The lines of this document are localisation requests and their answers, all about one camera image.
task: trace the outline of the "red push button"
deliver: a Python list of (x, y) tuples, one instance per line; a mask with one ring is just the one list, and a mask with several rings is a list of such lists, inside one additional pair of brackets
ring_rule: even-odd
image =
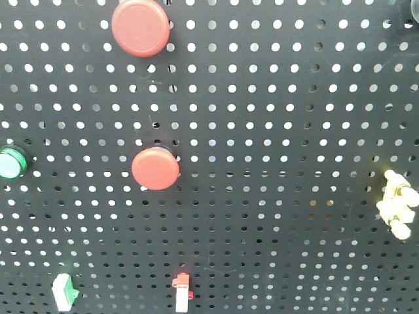
[(112, 32), (127, 53), (137, 57), (158, 54), (169, 40), (169, 19), (153, 0), (125, 0), (112, 16)]
[(171, 152), (152, 147), (140, 152), (132, 162), (134, 179), (150, 190), (164, 190), (179, 177), (179, 164)]

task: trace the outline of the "black pegboard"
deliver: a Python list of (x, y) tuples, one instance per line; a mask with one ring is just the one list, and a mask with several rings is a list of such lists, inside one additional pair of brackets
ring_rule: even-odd
[[(419, 27), (408, 0), (164, 0), (167, 51), (127, 55), (117, 1), (0, 2), (2, 313), (408, 313), (418, 230), (377, 216), (385, 169), (419, 184)], [(181, 177), (141, 190), (160, 141)]]

